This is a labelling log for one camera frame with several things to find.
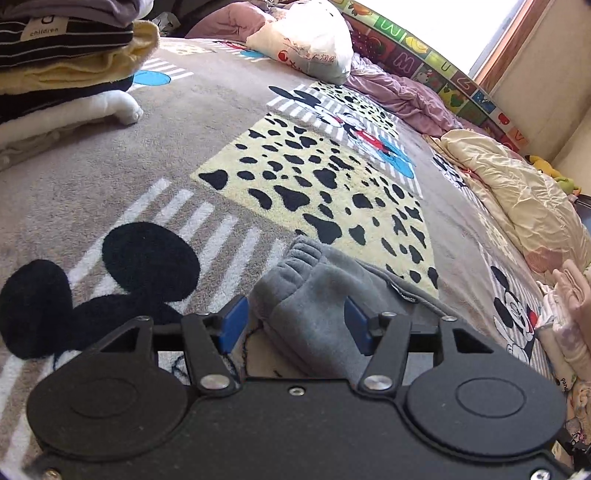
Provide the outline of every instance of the wall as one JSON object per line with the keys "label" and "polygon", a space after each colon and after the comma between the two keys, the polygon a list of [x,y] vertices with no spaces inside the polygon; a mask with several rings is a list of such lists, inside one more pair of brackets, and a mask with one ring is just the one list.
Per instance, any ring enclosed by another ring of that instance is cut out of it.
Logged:
{"label": "wall", "polygon": [[591,195],[591,108],[579,127],[560,150],[553,166],[565,177],[571,177]]}
{"label": "wall", "polygon": [[492,97],[529,139],[525,153],[551,161],[591,105],[591,6],[551,2]]}

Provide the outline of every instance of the white plastic bag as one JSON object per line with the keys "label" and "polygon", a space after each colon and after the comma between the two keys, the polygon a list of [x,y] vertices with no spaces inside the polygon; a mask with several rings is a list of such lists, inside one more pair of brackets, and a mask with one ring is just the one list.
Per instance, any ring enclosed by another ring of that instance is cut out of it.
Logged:
{"label": "white plastic bag", "polygon": [[328,0],[300,0],[285,18],[246,39],[246,46],[325,82],[342,85],[353,45],[345,19]]}

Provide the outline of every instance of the folded gray sweatpants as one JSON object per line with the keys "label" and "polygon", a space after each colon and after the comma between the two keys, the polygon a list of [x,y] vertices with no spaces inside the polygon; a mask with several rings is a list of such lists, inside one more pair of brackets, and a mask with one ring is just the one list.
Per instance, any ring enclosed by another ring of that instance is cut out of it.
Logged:
{"label": "folded gray sweatpants", "polygon": [[357,383],[369,357],[359,353],[345,325],[347,296],[374,316],[411,314],[422,304],[435,315],[460,318],[416,286],[307,236],[296,237],[285,258],[253,287],[251,317],[261,320],[271,341],[302,371]]}

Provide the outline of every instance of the wooden window frame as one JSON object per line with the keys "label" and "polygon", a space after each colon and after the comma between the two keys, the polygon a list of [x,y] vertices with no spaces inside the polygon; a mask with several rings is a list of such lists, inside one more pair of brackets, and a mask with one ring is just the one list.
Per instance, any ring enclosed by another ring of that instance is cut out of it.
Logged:
{"label": "wooden window frame", "polygon": [[531,34],[551,0],[525,0],[474,81],[491,92]]}

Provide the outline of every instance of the stuffed toy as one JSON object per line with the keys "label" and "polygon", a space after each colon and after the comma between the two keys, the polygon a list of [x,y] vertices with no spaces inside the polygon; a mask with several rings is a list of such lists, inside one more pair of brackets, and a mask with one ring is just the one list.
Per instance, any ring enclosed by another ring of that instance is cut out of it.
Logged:
{"label": "stuffed toy", "polygon": [[552,165],[550,165],[546,160],[540,157],[536,157],[535,155],[526,155],[525,159],[534,166],[537,170],[542,173],[545,173],[549,177],[552,177],[558,186],[561,188],[566,195],[575,194],[578,195],[581,193],[581,189],[574,184],[573,179],[569,179],[567,177],[563,177],[558,170],[556,170]]}

